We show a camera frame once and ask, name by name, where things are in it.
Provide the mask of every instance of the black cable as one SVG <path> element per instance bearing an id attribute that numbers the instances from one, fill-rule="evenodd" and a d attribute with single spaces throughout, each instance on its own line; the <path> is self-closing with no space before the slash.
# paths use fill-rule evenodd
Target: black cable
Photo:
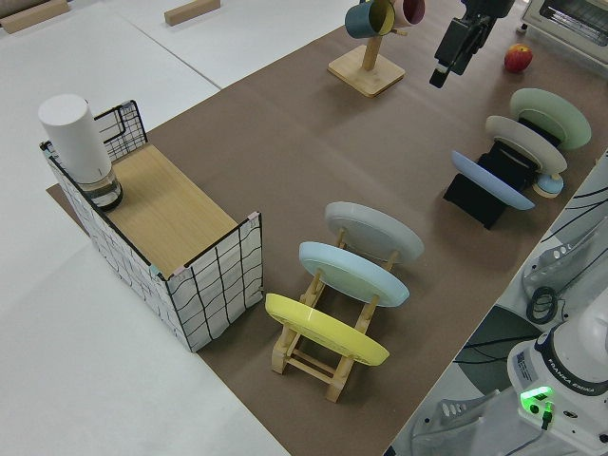
<path id="1" fill-rule="evenodd" d="M 532 323 L 544 325 L 558 313 L 558 294 L 551 287 L 537 288 L 525 307 L 525 316 Z"/>
<path id="2" fill-rule="evenodd" d="M 474 350 L 478 354 L 480 354 L 482 356 L 486 356 L 486 357 L 488 357 L 490 359 L 498 359 L 499 358 L 498 356 L 494 356 L 493 354 L 487 354 L 487 353 L 485 353 L 485 352 L 483 352 L 483 351 L 481 351 L 481 350 L 479 350 L 479 349 L 477 349 L 475 347 L 473 347 L 472 350 Z"/>
<path id="3" fill-rule="evenodd" d="M 466 344 L 463 347 L 463 349 L 474 349 L 475 347 L 484 347 L 486 345 L 500 344 L 502 342 L 513 342 L 513 341 L 517 341 L 517 340 L 536 339 L 538 336 L 539 336 L 538 334 L 531 334 L 531 335 L 518 335 L 518 336 L 514 336 L 514 337 L 504 337 L 501 339 L 492 339 L 492 340 L 488 340 L 485 342 L 478 342 L 475 344 Z"/>
<path id="4" fill-rule="evenodd" d="M 584 268 L 582 268 L 574 277 L 572 277 L 565 285 L 563 285 L 558 291 L 555 291 L 551 287 L 539 287 L 537 288 L 532 297 L 528 301 L 528 304 L 525 308 L 525 316 L 532 323 L 536 323 L 539 325 L 544 325 L 549 323 L 555 315 L 558 313 L 558 302 L 561 300 L 561 296 L 565 292 L 565 290 L 582 274 L 585 273 L 591 266 L 593 266 L 596 261 L 598 261 L 606 252 L 608 252 L 608 248 L 602 250 L 589 264 L 587 264 Z M 561 316 L 563 320 L 565 308 L 565 301 L 563 306 L 561 307 Z"/>
<path id="5" fill-rule="evenodd" d="M 539 435 L 537 435 L 535 438 L 533 438 L 532 440 L 529 440 L 525 444 L 523 444 L 521 446 L 518 446 L 515 449 L 512 449 L 511 451 L 509 451 L 508 453 L 506 453 L 504 456 L 511 456 L 511 454 L 515 454 L 518 451 L 521 451 L 524 448 L 528 447 L 529 445 L 532 445 L 533 443 L 537 442 L 542 437 L 542 433 L 543 433 L 543 431 L 541 431 L 541 433 Z"/>
<path id="6" fill-rule="evenodd" d="M 454 361 L 452 361 L 452 363 L 454 363 L 454 364 L 490 364 L 490 363 L 496 363 L 497 361 L 506 361 L 507 358 L 508 358 L 508 356 L 505 356 L 503 358 L 486 359 L 485 361 L 461 361 L 459 359 L 455 359 Z"/>

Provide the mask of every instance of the toaster oven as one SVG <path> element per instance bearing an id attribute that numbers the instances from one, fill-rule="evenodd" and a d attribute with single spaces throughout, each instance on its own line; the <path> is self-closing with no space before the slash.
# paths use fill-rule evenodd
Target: toaster oven
<path id="1" fill-rule="evenodd" d="M 531 0 L 522 22 L 608 66 L 608 0 Z"/>

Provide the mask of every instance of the white table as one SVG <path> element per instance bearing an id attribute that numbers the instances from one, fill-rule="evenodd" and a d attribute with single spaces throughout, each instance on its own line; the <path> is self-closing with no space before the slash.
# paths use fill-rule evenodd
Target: white table
<path id="1" fill-rule="evenodd" d="M 101 2 L 0 30 L 0 428 L 14 455 L 286 454 L 46 193 L 37 109 L 135 99 L 150 129 L 218 89 Z"/>
<path id="2" fill-rule="evenodd" d="M 344 25 L 352 0 L 221 0 L 219 9 L 174 27 L 164 12 L 186 0 L 104 0 L 218 87 Z"/>

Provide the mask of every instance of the green light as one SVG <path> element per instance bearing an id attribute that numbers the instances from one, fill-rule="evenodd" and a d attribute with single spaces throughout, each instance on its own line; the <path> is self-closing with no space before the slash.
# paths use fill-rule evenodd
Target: green light
<path id="1" fill-rule="evenodd" d="M 549 387 L 538 387 L 529 391 L 524 391 L 520 394 L 523 409 L 530 411 L 530 406 L 535 405 L 535 402 L 546 399 L 547 396 L 553 394 L 553 390 Z"/>

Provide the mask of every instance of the red apple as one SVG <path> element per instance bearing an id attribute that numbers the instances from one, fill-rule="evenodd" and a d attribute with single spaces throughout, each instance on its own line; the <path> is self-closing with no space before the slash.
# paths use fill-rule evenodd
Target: red apple
<path id="1" fill-rule="evenodd" d="M 532 62 L 532 50 L 522 44 L 511 46 L 504 55 L 504 67 L 511 73 L 520 73 Z"/>

